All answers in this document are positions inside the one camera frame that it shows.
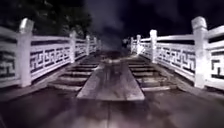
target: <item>stone walkway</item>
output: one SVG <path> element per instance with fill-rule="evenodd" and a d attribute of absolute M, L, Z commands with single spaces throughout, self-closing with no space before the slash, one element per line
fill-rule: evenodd
<path fill-rule="evenodd" d="M 0 113 L 5 125 L 7 128 L 224 128 L 224 106 L 222 104 L 178 89 L 142 92 L 140 87 L 148 85 L 136 87 L 134 83 L 130 85 L 130 88 L 133 86 L 135 90 L 137 89 L 137 94 L 141 97 L 138 97 L 139 100 L 124 100 L 126 96 L 123 96 L 122 100 L 114 100 L 119 99 L 112 95 L 114 91 L 118 93 L 118 96 L 124 90 L 127 94 L 129 93 L 129 87 L 118 89 L 120 89 L 119 86 L 128 86 L 131 80 L 126 81 L 128 85 L 113 84 L 113 82 L 120 82 L 112 77 L 122 78 L 118 77 L 119 74 L 121 72 L 128 74 L 129 70 L 123 68 L 122 71 L 122 68 L 116 67 L 116 64 L 105 65 L 107 66 L 108 68 L 102 69 L 108 71 L 100 69 L 99 71 L 107 74 L 107 80 L 111 80 L 110 84 L 105 85 L 104 89 L 93 89 L 94 95 L 82 95 L 84 94 L 82 91 L 85 88 L 88 90 L 90 86 L 87 81 L 82 91 L 47 87 L 1 103 Z"/>

